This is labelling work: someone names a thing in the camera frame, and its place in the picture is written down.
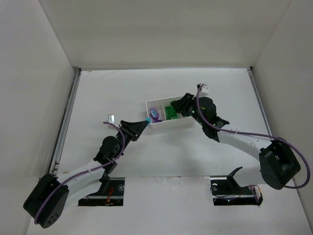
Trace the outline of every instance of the white wall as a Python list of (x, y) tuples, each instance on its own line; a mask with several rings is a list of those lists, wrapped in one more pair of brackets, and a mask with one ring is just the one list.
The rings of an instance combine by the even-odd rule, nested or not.
[[(298, 146), (313, 168), (313, 1), (293, 0), (253, 68), (274, 134)], [(305, 167), (295, 178), (301, 184)], [(313, 180), (300, 190), (313, 226)]]
[(73, 69), (37, 0), (0, 0), (0, 234), (25, 232), (22, 205), (51, 156)]
[(73, 66), (252, 66), (291, 0), (40, 0)]

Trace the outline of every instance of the white plastic container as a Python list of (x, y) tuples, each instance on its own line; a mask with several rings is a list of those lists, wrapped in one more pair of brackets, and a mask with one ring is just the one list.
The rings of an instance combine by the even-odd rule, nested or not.
[(165, 107), (170, 106), (172, 101), (179, 100), (181, 98), (182, 96), (166, 98), (166, 99), (151, 100), (151, 101), (146, 102), (148, 117), (152, 120), (150, 116), (150, 110), (157, 109), (158, 113), (160, 114), (159, 119), (163, 120), (162, 122), (156, 122), (156, 123), (151, 122), (150, 126), (153, 130), (162, 130), (162, 129), (167, 129), (171, 127), (186, 126), (186, 125), (191, 125), (195, 122), (195, 120), (192, 117), (183, 117), (180, 114), (178, 114), (177, 119), (166, 120)]

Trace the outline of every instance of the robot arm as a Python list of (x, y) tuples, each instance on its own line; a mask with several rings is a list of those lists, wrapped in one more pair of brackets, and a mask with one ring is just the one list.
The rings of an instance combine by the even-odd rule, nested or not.
[[(203, 84), (199, 84), (199, 87), (201, 87), (201, 95), (206, 95), (207, 87)], [(203, 116), (213, 126), (231, 130), (232, 133), (218, 131), (205, 123), (198, 113), (194, 95), (187, 93), (182, 99), (173, 101), (171, 105), (177, 113), (186, 117), (192, 116), (202, 126), (203, 132), (210, 139), (238, 148), (260, 162), (260, 167), (246, 170), (239, 168), (227, 176), (220, 176), (220, 178), (228, 177), (228, 180), (231, 181), (228, 184), (233, 184), (234, 188), (265, 182), (272, 188), (282, 189), (299, 172), (300, 164), (288, 145), (278, 140), (270, 141), (263, 137), (237, 134), (239, 129), (231, 127), (228, 121), (217, 116), (216, 106), (212, 99), (208, 97), (199, 98)]]
[(25, 201), (23, 208), (35, 219), (35, 223), (48, 228), (60, 218), (67, 206), (93, 192), (105, 191), (109, 186), (109, 174), (115, 169), (114, 160), (130, 143), (137, 141), (149, 121), (121, 121), (118, 134), (106, 137), (96, 157), (88, 164), (59, 177), (46, 174), (37, 183)]

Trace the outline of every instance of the green object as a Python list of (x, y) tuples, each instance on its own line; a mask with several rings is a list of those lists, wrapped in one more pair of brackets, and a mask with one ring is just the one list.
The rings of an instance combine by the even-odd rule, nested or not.
[(165, 107), (166, 120), (178, 119), (178, 115), (172, 106)]
[(165, 116), (166, 116), (166, 120), (171, 120), (172, 118), (171, 107), (165, 107)]

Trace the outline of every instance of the purple object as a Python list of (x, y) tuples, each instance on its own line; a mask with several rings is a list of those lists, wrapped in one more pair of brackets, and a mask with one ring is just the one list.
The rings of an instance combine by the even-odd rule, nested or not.
[(162, 122), (162, 119), (158, 119), (158, 120), (153, 120), (153, 123), (157, 123), (157, 122)]
[(160, 114), (158, 113), (156, 109), (151, 109), (150, 116), (155, 121), (155, 120), (158, 120), (158, 118), (160, 117)]

